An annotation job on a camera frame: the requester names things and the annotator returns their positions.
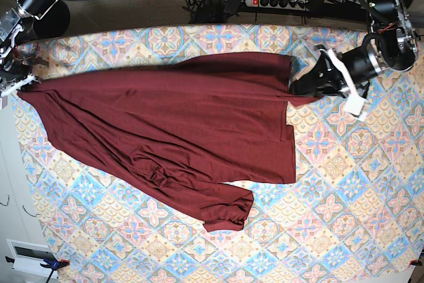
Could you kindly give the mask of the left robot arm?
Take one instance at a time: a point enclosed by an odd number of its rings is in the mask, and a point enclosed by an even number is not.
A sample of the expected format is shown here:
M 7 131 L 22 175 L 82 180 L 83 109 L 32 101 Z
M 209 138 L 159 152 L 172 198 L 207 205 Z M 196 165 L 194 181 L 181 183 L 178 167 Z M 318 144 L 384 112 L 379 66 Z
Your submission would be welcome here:
M 341 96 L 344 111 L 363 121 L 371 79 L 391 68 L 407 72 L 414 65 L 418 47 L 415 31 L 403 0 L 357 0 L 368 12 L 370 32 L 361 46 L 337 53 L 322 45 L 314 68 L 292 82 L 290 93 L 299 96 Z

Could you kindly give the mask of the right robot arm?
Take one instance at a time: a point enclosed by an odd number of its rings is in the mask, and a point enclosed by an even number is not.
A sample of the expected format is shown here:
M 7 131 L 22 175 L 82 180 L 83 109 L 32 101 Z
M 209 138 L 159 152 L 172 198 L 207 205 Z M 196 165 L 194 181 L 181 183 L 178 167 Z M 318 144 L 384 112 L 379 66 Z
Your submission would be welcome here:
M 70 10 L 65 0 L 15 0 L 16 5 L 1 15 L 1 108 L 8 97 L 36 81 L 32 68 L 40 62 L 37 49 L 21 53 L 27 42 L 57 38 L 67 31 Z

